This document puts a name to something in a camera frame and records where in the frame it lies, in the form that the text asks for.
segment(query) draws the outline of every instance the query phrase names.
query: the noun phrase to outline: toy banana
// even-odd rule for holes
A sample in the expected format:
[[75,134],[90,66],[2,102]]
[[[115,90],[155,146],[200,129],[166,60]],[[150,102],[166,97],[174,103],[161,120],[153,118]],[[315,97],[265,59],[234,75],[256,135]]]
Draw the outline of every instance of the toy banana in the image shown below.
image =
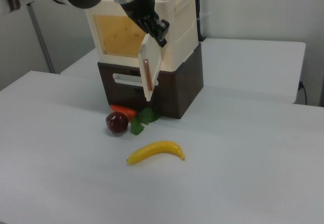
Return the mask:
[[127,163],[135,164],[158,153],[170,153],[180,157],[182,161],[184,160],[184,154],[182,153],[181,147],[178,144],[172,141],[162,140],[153,142],[134,151],[128,157]]

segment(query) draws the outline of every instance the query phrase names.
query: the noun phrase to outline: white table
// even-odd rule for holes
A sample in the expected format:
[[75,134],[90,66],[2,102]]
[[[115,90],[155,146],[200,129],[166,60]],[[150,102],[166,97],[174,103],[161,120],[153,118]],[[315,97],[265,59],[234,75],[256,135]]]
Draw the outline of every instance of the white table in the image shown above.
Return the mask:
[[[100,80],[28,73],[0,92],[0,220],[323,223],[323,108],[214,92],[205,86],[180,120],[115,136]],[[126,165],[161,139],[186,160]]]
[[[294,103],[305,44],[206,39],[202,42],[204,84],[219,95]],[[100,80],[96,49],[61,72]]]

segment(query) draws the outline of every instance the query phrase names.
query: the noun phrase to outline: box door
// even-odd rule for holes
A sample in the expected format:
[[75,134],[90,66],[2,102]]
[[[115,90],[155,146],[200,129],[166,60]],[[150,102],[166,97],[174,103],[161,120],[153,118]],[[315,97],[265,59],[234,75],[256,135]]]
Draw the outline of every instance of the box door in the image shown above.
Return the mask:
[[161,48],[149,34],[145,35],[138,51],[138,64],[141,71],[144,94],[151,100],[154,87],[158,85],[157,76],[162,64]]

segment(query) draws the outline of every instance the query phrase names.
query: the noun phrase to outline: white wall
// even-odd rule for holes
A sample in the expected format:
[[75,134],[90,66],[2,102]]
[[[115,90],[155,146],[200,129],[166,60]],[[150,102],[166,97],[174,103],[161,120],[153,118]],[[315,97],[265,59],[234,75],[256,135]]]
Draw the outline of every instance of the white wall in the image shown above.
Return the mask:
[[[319,105],[324,78],[324,0],[201,0],[204,35],[306,43],[301,79]],[[299,92],[298,103],[304,103]]]
[[48,72],[26,7],[0,17],[0,90],[31,70]]
[[56,73],[95,48],[84,10],[52,0],[32,3]]

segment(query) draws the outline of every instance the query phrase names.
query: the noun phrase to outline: copper strip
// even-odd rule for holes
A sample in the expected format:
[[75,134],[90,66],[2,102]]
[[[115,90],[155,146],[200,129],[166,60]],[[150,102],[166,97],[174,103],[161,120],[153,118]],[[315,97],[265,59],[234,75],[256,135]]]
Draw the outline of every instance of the copper strip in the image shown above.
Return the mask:
[[144,65],[144,72],[145,72],[148,90],[153,91],[153,82],[152,82],[151,70],[150,70],[148,59],[143,60],[143,65]]

